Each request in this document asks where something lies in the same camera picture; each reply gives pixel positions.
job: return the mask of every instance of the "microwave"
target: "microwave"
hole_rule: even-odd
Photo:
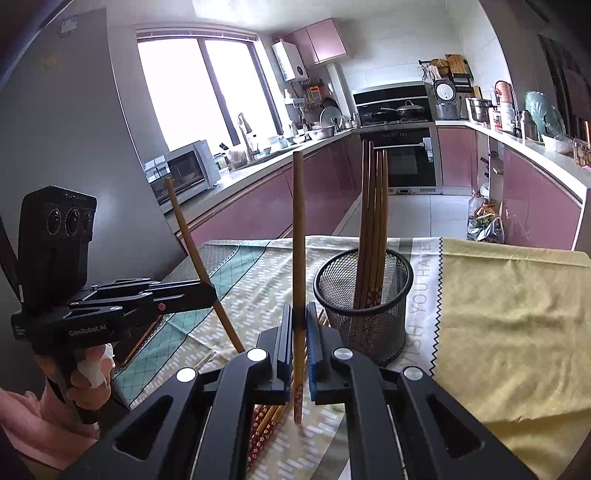
[[[221,178],[206,140],[199,140],[147,162],[144,173],[163,213],[173,209],[166,189],[167,176],[173,178],[179,203],[213,187]]]

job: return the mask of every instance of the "window frame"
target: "window frame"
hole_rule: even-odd
[[[197,45],[199,45],[199,50],[201,52],[201,56],[203,57],[203,62],[205,63],[205,68],[207,70],[207,74],[209,75],[209,80],[212,83],[213,92],[215,93],[217,104],[219,105],[220,111],[222,113],[222,117],[224,119],[224,123],[226,124],[226,128],[228,129],[228,133],[230,135],[230,139],[232,140],[232,144],[234,146],[239,145],[241,143],[240,136],[236,131],[236,126],[232,121],[232,117],[230,116],[230,112],[228,110],[228,106],[226,104],[226,99],[222,93],[222,89],[220,88],[220,84],[217,81],[216,73],[213,70],[213,64],[211,58],[209,57],[209,52],[207,51],[207,47],[205,45],[206,40],[216,40],[216,41],[230,41],[230,42],[237,42],[245,44],[248,48],[248,52],[251,55],[251,60],[254,65],[256,75],[258,76],[259,81],[261,82],[261,87],[263,94],[265,95],[265,99],[267,100],[267,105],[269,106],[269,111],[271,113],[271,118],[273,119],[273,123],[275,124],[275,130],[277,135],[283,134],[283,128],[281,127],[281,120],[279,117],[279,112],[277,111],[277,106],[273,101],[273,97],[271,94],[271,88],[269,87],[269,83],[267,82],[267,78],[262,70],[261,61],[256,54],[256,48],[253,42],[249,40],[239,40],[236,38],[220,38],[220,37],[209,37],[205,35],[159,35],[158,37],[144,37],[138,38],[138,43],[141,42],[149,42],[155,40],[170,40],[174,38],[192,38],[197,41]]]

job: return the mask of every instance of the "countertop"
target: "countertop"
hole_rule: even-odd
[[[324,140],[310,140],[266,162],[222,174],[221,180],[218,181],[215,187],[201,192],[181,204],[181,210],[183,211],[185,220],[187,223],[191,222],[232,195],[235,195],[240,190],[245,189],[261,178],[273,173],[275,170],[290,164],[293,160],[293,152],[299,151],[302,155],[309,155],[332,142],[348,137],[353,132],[355,130],[347,130]],[[164,216],[172,231],[178,232],[178,223],[174,217],[174,212],[171,210]]]
[[[579,167],[573,157],[556,153],[549,150],[543,144],[525,140],[523,142],[517,137],[506,134],[500,130],[492,130],[480,124],[467,120],[438,120],[435,122],[438,127],[469,127],[478,132],[504,143],[513,150],[518,151],[524,157],[529,158],[533,163],[545,170],[555,179],[563,183],[581,201],[587,198],[587,191],[591,189],[591,172]]]
[[[583,203],[587,198],[587,191],[591,189],[591,173],[579,167],[574,162],[573,157],[561,155],[553,150],[547,149],[544,145],[540,145],[530,140],[522,142],[519,138],[513,137],[512,135],[499,130],[491,130],[483,125],[466,120],[437,120],[435,121],[435,125],[438,127],[469,127],[488,135],[529,158],[542,170],[548,172],[558,181],[562,182],[577,197],[579,197]],[[271,174],[275,170],[290,164],[293,159],[293,152],[295,151],[302,152],[302,155],[309,155],[332,142],[348,137],[352,133],[363,133],[387,128],[391,127],[362,127],[359,129],[347,130],[324,140],[307,141],[283,155],[279,155],[278,157],[258,165],[242,168],[238,171],[226,172],[222,175],[221,180],[219,180],[215,187],[182,203],[181,209],[183,210],[183,214],[187,222],[191,222],[208,210],[214,208],[216,205],[219,205],[224,200],[230,198],[232,195],[235,195],[240,190]],[[165,214],[165,217],[173,232],[177,232],[178,223],[174,217],[174,213],[170,211]]]

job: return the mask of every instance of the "bowl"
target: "bowl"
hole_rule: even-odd
[[[557,140],[547,135],[542,135],[542,140],[544,140],[544,145],[548,150],[553,150],[563,155],[573,152],[573,141],[570,138]]]
[[[325,138],[334,137],[335,128],[327,127],[320,130],[311,130],[308,132],[308,135],[312,140],[324,140]]]

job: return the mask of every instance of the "pink cabinet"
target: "pink cabinet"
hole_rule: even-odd
[[[332,160],[333,168],[335,169],[335,181],[339,189],[339,195],[342,201],[343,215],[347,213],[351,204],[357,198],[353,181],[351,179],[351,171],[349,162],[347,161],[347,153],[345,151],[345,142],[337,141],[329,145],[330,158]]]
[[[332,18],[309,25],[306,30],[319,62],[347,55]]]
[[[528,245],[527,215],[530,208],[531,163],[514,150],[499,144],[503,159],[503,208],[501,220],[505,229],[505,243]]]
[[[499,156],[504,168],[505,243],[571,250],[581,213],[578,203],[514,150],[499,144]]]
[[[579,205],[562,187],[536,168],[532,169],[527,215],[529,246],[571,250],[580,214]]]
[[[278,238],[291,225],[292,200],[288,181],[279,173],[238,197],[191,231],[197,245],[209,240]]]
[[[286,170],[293,192],[293,171]],[[306,235],[331,235],[356,198],[342,141],[304,159]]]
[[[306,235],[330,235],[345,215],[346,210],[341,213],[343,201],[335,177],[328,148],[305,159]]]
[[[444,187],[472,187],[478,182],[476,132],[466,127],[437,129]]]
[[[354,200],[361,193],[361,178],[362,178],[362,144],[361,138],[358,134],[348,136],[344,141],[345,154],[347,156],[347,163],[349,164],[349,172],[351,173],[351,181],[353,190],[355,192]]]
[[[306,67],[347,55],[332,18],[296,30],[283,39],[297,46]]]
[[[293,43],[298,51],[300,52],[301,61],[304,62],[304,66],[314,65],[318,63],[318,57],[316,51],[312,46],[312,41],[308,35],[308,31],[305,28],[296,30],[289,35],[286,35],[283,40],[287,43]]]

